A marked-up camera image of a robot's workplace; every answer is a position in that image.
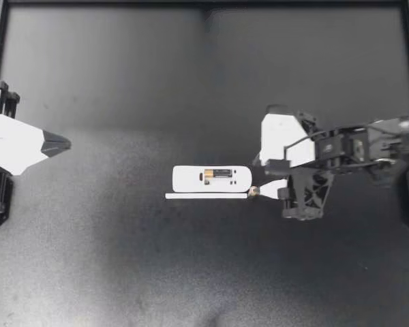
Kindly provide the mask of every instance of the black backdrop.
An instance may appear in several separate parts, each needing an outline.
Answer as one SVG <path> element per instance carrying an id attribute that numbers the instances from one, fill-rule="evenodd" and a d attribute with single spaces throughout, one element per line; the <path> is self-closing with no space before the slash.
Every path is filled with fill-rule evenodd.
<path id="1" fill-rule="evenodd" d="M 308 223 L 164 200 L 176 164 L 248 163 L 267 104 L 409 113 L 401 28 L 393 8 L 13 8 L 18 118 L 73 149 L 16 178 L 0 326 L 409 326 L 409 228 L 366 176 Z"/>

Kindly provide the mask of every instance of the black metal frame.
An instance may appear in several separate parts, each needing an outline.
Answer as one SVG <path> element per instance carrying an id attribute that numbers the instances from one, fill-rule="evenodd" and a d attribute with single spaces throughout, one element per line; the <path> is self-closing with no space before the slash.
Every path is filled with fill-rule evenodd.
<path id="1" fill-rule="evenodd" d="M 5 43 L 7 16 L 13 5 L 175 5 L 196 6 L 205 10 L 213 7 L 251 7 L 251 6 L 395 6 L 402 12 L 406 50 L 409 58 L 409 0 L 0 0 L 0 66 L 1 54 Z"/>

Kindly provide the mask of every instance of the white plastic strip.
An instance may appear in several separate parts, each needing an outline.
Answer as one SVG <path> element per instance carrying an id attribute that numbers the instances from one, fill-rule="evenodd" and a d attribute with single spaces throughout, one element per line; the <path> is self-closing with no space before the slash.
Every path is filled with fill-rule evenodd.
<path id="1" fill-rule="evenodd" d="M 246 199 L 246 193 L 165 193 L 171 199 Z"/>

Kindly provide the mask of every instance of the white plastic part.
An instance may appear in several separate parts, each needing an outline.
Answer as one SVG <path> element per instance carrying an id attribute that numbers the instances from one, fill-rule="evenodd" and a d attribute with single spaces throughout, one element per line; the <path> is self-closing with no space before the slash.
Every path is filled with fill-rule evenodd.
<path id="1" fill-rule="evenodd" d="M 284 159 L 284 147 L 307 136 L 295 116 L 290 114 L 266 114 L 262 121 L 259 159 L 264 166 L 269 159 Z M 286 159 L 295 167 L 315 160 L 315 143 L 304 140 L 289 148 Z"/>
<path id="2" fill-rule="evenodd" d="M 205 170 L 229 170 L 231 176 L 206 179 Z M 240 193 L 251 186 L 252 172 L 245 166 L 175 166 L 172 169 L 174 192 Z"/>
<path id="3" fill-rule="evenodd" d="M 172 199 L 246 199 L 246 193 L 165 193 L 167 200 Z"/>
<path id="4" fill-rule="evenodd" d="M 42 129 L 0 114 L 0 167 L 12 175 L 22 174 L 29 166 L 48 159 L 41 152 L 43 143 Z"/>
<path id="5" fill-rule="evenodd" d="M 286 187 L 287 184 L 288 181 L 286 179 L 279 179 L 277 181 L 272 181 L 270 183 L 264 184 L 259 187 L 260 195 L 278 200 L 279 197 L 277 196 L 277 190 Z"/>

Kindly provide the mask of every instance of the pointed gripper tip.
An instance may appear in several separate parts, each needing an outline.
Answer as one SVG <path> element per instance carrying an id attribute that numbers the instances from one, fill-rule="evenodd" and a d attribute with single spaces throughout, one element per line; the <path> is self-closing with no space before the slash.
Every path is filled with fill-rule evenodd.
<path id="1" fill-rule="evenodd" d="M 53 157 L 71 148 L 71 142 L 63 136 L 50 133 L 49 131 L 44 132 L 44 143 L 41 148 L 41 152 L 48 157 Z"/>

